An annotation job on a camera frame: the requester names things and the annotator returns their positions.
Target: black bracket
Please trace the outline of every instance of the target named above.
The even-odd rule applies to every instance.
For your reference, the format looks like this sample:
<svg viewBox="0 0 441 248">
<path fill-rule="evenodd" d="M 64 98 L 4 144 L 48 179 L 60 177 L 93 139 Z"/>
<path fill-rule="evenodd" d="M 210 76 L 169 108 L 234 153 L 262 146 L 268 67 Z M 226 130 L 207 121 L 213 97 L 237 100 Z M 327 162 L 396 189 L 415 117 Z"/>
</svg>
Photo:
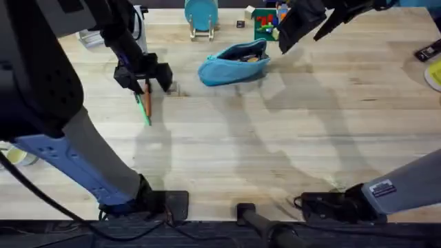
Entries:
<svg viewBox="0 0 441 248">
<path fill-rule="evenodd" d="M 153 216 L 167 214 L 175 221 L 186 220 L 188 216 L 189 194 L 187 191 L 152 190 L 144 176 L 136 199 L 122 205 L 99 205 L 99 209 L 112 216 L 137 212 L 149 212 Z"/>
<path fill-rule="evenodd" d="M 386 223 L 387 216 L 372 208 L 361 187 L 356 185 L 345 193 L 303 193 L 294 199 L 294 205 L 311 223 Z"/>
<path fill-rule="evenodd" d="M 158 63 L 158 56 L 155 53 L 145 54 L 138 65 L 138 68 L 132 72 L 119 61 L 115 67 L 114 79 L 123 88 L 128 88 L 136 94 L 144 94 L 138 80 L 156 79 L 164 92 L 170 89 L 173 83 L 173 72 L 168 63 Z"/>
</svg>

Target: teal object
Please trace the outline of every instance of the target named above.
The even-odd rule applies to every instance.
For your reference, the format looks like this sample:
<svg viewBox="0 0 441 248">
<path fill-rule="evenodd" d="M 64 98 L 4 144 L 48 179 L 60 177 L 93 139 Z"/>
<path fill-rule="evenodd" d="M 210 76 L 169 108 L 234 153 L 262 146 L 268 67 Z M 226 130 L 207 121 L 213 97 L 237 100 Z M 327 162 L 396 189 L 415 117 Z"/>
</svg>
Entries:
<svg viewBox="0 0 441 248">
<path fill-rule="evenodd" d="M 241 62 L 225 58 L 265 54 L 266 48 L 267 41 L 258 39 L 250 43 L 233 45 L 218 54 L 208 56 L 199 67 L 199 78 L 206 86 L 226 85 L 247 79 L 261 72 L 268 64 L 269 57 L 256 62 Z"/>
<path fill-rule="evenodd" d="M 397 6 L 401 7 L 441 7 L 440 0 L 399 0 Z"/>
<path fill-rule="evenodd" d="M 185 0 L 185 18 L 190 22 L 190 15 L 193 18 L 193 26 L 198 31 L 209 30 L 209 16 L 212 16 L 212 23 L 218 23 L 218 0 Z"/>
</svg>

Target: colorful toy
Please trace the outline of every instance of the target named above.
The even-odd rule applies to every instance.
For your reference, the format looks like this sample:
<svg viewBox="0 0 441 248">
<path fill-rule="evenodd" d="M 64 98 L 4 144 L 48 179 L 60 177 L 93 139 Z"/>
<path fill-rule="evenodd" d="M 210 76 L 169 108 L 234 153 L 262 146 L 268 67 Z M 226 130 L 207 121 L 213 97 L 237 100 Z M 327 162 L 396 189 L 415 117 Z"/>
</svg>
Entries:
<svg viewBox="0 0 441 248">
<path fill-rule="evenodd" d="M 277 18 L 279 23 L 287 16 L 287 13 L 288 13 L 288 5 L 286 3 L 277 6 Z"/>
<path fill-rule="evenodd" d="M 254 39 L 264 38 L 267 41 L 275 41 L 271 35 L 273 29 L 278 26 L 277 11 L 275 9 L 256 9 L 254 11 Z"/>
</svg>

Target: black cable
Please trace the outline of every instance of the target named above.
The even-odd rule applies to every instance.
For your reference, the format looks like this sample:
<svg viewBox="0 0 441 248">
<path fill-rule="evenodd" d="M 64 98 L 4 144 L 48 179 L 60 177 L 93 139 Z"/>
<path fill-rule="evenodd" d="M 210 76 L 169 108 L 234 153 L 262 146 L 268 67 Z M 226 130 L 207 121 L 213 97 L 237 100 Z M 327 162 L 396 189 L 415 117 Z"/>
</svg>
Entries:
<svg viewBox="0 0 441 248">
<path fill-rule="evenodd" d="M 184 232 L 183 230 L 179 229 L 174 223 L 174 217 L 173 217 L 173 212 L 170 210 L 170 208 L 168 207 L 168 205 L 165 205 L 165 216 L 166 216 L 166 221 L 165 224 L 169 227 L 171 227 L 175 232 L 179 233 L 182 236 L 185 236 L 191 240 L 194 240 L 196 242 L 200 242 L 200 241 L 213 241 L 213 240 L 229 240 L 232 241 L 236 248 L 242 248 L 242 245 L 235 239 L 229 236 L 214 236 L 214 237 L 195 237 L 193 235 L 190 235 L 186 232 Z"/>
<path fill-rule="evenodd" d="M 6 157 L 3 153 L 0 152 L 0 163 L 7 169 L 23 186 L 28 188 L 32 193 L 34 193 L 35 196 L 43 200 L 45 203 L 51 205 L 56 210 L 60 211 L 61 213 L 65 214 L 66 216 L 70 217 L 72 220 L 77 221 L 78 223 L 86 226 L 90 229 L 90 231 L 97 236 L 100 236 L 104 239 L 116 241 L 116 242 L 129 242 L 136 239 L 139 239 L 145 235 L 148 235 L 155 229 L 158 229 L 160 226 L 164 225 L 164 222 L 160 222 L 159 224 L 153 226 L 152 228 L 148 229 L 147 231 L 143 232 L 142 234 L 139 234 L 137 236 L 131 237 L 131 238 L 117 238 L 113 236 L 109 236 L 93 225 L 91 225 L 89 222 L 82 219 L 82 217 L 77 216 L 76 214 L 72 213 L 65 207 L 61 206 L 56 202 L 54 199 L 50 198 L 48 195 L 46 195 L 44 192 L 42 192 L 37 186 L 35 186 L 29 179 L 27 179 Z"/>
<path fill-rule="evenodd" d="M 350 234 L 350 235 L 361 235 L 361 236 L 376 236 L 381 238 L 397 238 L 403 240 L 441 240 L 441 236 L 417 236 L 417 235 L 397 235 L 397 234 L 381 234 L 374 231 L 347 231 L 341 229 L 331 229 L 326 227 L 314 227 L 306 223 L 294 222 L 292 225 L 298 225 L 301 227 L 306 227 L 309 229 L 314 229 L 318 231 L 331 232 L 336 234 Z"/>
<path fill-rule="evenodd" d="M 142 20 L 141 16 L 139 15 L 138 11 L 135 10 L 135 13 L 136 13 L 136 16 L 138 17 L 138 27 L 139 27 L 138 36 L 135 38 L 135 41 L 138 41 L 141 38 L 142 33 L 144 32 L 144 30 L 142 30 L 143 20 Z"/>
<path fill-rule="evenodd" d="M 232 241 L 237 248 L 242 248 L 242 245 L 232 237 L 229 236 L 213 236 L 213 237 L 195 237 L 193 235 L 190 235 L 183 230 L 179 229 L 178 227 L 175 227 L 169 223 L 166 223 L 167 226 L 171 227 L 175 232 L 179 233 L 182 236 L 185 236 L 191 240 L 197 241 L 197 242 L 203 242 L 203 241 L 214 241 L 214 240 L 229 240 Z"/>
</svg>

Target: wooden tabletop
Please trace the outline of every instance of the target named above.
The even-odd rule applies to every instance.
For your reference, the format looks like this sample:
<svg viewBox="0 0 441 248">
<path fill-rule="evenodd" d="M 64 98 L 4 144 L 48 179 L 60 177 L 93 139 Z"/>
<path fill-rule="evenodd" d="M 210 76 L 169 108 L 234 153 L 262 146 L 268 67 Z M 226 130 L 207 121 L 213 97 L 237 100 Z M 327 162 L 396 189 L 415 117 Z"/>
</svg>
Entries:
<svg viewBox="0 0 441 248">
<path fill-rule="evenodd" d="M 148 50 L 170 64 L 169 94 L 153 82 L 153 126 L 112 78 L 116 57 L 60 39 L 85 90 L 85 106 L 116 153 L 154 189 L 190 193 L 189 219 L 231 220 L 253 202 L 273 220 L 299 219 L 288 200 L 302 192 L 346 189 L 441 147 L 440 95 L 426 86 L 413 51 L 440 38 L 423 8 L 368 12 L 319 42 L 305 37 L 288 54 L 269 43 L 263 78 L 206 87 L 197 69 L 207 55 L 252 41 L 243 10 L 219 10 L 214 42 L 189 39 L 183 10 L 150 10 Z M 96 219 L 96 200 L 45 163 L 22 169 L 51 197 Z M 0 218 L 67 218 L 0 172 Z M 392 221 L 441 221 L 441 207 Z"/>
</svg>

